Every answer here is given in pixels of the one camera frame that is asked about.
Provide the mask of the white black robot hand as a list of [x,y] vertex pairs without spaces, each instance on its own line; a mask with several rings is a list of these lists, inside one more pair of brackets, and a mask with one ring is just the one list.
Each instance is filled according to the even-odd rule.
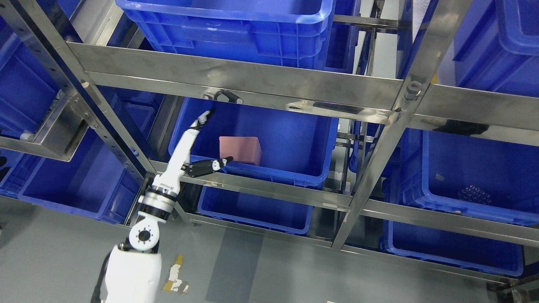
[[160,175],[156,175],[151,189],[159,194],[165,194],[176,197],[180,193],[180,179],[187,175],[190,177],[200,177],[213,174],[222,170],[234,158],[224,157],[221,159],[200,160],[192,162],[191,150],[196,142],[201,129],[208,123],[208,120],[214,115],[215,109],[204,111],[191,123],[190,127],[183,132],[181,138],[175,147],[172,156],[167,165],[167,169]]

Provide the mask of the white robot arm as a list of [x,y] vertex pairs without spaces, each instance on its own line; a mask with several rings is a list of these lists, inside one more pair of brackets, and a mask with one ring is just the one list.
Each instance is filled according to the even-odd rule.
[[167,222],[179,192],[179,185],[154,185],[140,197],[141,219],[106,255],[91,303],[155,302],[162,269],[159,224]]

